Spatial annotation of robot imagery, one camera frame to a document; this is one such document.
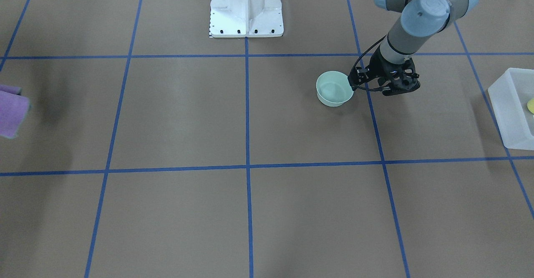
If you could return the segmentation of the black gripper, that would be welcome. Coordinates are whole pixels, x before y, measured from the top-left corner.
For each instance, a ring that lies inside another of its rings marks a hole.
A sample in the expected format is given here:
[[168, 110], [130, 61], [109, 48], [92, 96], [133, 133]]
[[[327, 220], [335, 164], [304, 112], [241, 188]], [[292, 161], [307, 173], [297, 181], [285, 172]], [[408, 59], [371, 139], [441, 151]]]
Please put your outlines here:
[[384, 96], [406, 94], [421, 86], [412, 58], [395, 64], [387, 61], [380, 52], [374, 52], [364, 68], [355, 63], [348, 75], [348, 82], [353, 91], [358, 88], [378, 91]]

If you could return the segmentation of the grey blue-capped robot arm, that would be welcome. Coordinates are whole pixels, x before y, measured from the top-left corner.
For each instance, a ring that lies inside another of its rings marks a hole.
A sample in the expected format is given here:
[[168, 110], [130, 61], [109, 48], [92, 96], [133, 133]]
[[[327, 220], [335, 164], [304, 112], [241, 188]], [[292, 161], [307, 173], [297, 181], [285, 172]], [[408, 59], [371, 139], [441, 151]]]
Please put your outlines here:
[[469, 13], [479, 0], [374, 0], [378, 8], [399, 13], [389, 32], [372, 44], [368, 65], [357, 59], [349, 75], [352, 91], [407, 94], [420, 88], [413, 55], [433, 36]]

